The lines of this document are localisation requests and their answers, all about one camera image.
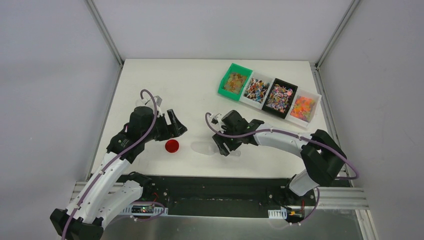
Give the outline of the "clear plastic scoop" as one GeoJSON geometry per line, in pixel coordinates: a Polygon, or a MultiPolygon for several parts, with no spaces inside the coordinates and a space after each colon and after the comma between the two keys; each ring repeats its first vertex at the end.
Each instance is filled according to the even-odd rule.
{"type": "MultiPolygon", "coordinates": [[[[190,145],[191,149],[196,153],[213,156],[215,154],[220,154],[219,149],[215,142],[207,142],[207,141],[195,141],[190,145]]],[[[230,154],[227,157],[240,157],[241,152],[239,150],[230,151],[230,154]]]]}

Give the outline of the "clear plastic jar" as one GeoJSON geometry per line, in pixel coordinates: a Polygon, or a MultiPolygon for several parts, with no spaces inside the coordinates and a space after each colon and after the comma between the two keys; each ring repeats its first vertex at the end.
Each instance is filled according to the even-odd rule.
{"type": "Polygon", "coordinates": [[[160,106],[162,103],[162,98],[158,95],[151,98],[150,96],[144,97],[143,99],[138,99],[135,102],[136,107],[149,107],[151,109],[154,109],[154,104],[156,104],[156,108],[158,111],[161,110],[160,106]]]}

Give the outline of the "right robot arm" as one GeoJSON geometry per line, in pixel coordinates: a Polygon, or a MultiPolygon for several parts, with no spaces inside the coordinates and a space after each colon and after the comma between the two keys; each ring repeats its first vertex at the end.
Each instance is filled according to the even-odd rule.
{"type": "Polygon", "coordinates": [[[346,155],[321,129],[313,133],[274,127],[262,120],[247,121],[236,110],[226,115],[205,114],[207,126],[214,132],[219,153],[228,156],[241,145],[275,148],[300,158],[305,169],[295,174],[284,188],[284,200],[296,205],[316,187],[330,187],[346,162],[346,155]]]}

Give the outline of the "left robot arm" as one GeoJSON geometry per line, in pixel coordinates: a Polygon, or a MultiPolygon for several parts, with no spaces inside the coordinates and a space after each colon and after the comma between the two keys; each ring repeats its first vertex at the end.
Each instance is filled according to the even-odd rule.
{"type": "Polygon", "coordinates": [[[111,138],[100,166],[66,209],[56,208],[50,220],[63,240],[99,240],[110,220],[126,206],[152,198],[152,179],[138,172],[110,197],[113,185],[144,151],[149,141],[167,141],[183,135],[187,128],[172,109],[160,113],[139,106],[122,130],[111,138]]]}

